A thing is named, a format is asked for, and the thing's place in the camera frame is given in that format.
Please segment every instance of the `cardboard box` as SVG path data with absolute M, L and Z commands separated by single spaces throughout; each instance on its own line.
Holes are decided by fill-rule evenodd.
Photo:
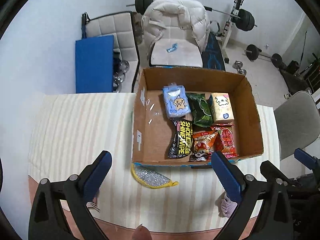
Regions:
M 134 103 L 132 162 L 151 166 L 202 166 L 210 162 L 189 162 L 189 156 L 168 159 L 175 127 L 166 116 L 162 87 L 183 85 L 187 92 L 229 94 L 235 120 L 234 143 L 239 157 L 247 159 L 263 153 L 260 118 L 251 85 L 243 75 L 192 67 L 144 69 Z

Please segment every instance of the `white sticker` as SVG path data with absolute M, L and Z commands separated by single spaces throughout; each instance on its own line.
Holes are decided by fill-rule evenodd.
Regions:
M 137 142 L 138 142 L 138 151 L 141 150 L 141 142 L 142 142 L 142 134 L 139 130 L 137 130 Z
M 144 92 L 145 92 L 145 88 L 143 87 L 143 89 L 141 90 L 141 95 L 140 95 L 140 100 L 144 106 L 144 102 L 146 101 L 145 97 L 144 97 Z

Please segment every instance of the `blue tissue pack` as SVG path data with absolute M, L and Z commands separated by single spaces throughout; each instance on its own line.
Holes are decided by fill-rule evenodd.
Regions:
M 184 86 L 163 87 L 163 98 L 168 118 L 179 118 L 191 113 Z

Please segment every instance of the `white puffer jacket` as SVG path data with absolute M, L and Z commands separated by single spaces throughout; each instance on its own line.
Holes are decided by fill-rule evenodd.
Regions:
M 163 22 L 163 14 L 177 15 L 180 29 L 192 29 L 192 37 L 199 51 L 204 51 L 210 32 L 210 21 L 204 6 L 195 0 L 155 0 L 141 19 L 148 54 L 154 43 L 170 27 Z

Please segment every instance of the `snack package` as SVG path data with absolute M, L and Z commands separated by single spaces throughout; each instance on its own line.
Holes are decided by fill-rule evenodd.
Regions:
M 175 135 L 170 145 L 168 158 L 183 158 L 190 154 L 192 143 L 192 122 L 186 119 L 172 120 Z
M 232 128 L 230 124 L 214 124 L 211 129 L 219 133 L 215 140 L 215 150 L 221 151 L 229 159 L 237 157 L 236 147 L 233 142 Z
M 180 118 L 191 113 L 184 86 L 163 87 L 163 98 L 168 118 Z
M 231 123 L 234 120 L 227 93 L 212 93 L 209 97 L 209 106 L 213 123 Z
M 191 162 L 209 161 L 214 152 L 213 145 L 218 137 L 218 132 L 208 131 L 195 133 L 193 136 L 193 154 L 190 155 Z
M 187 98 L 191 107 L 193 124 L 201 127 L 212 125 L 212 116 L 205 94 L 187 93 Z

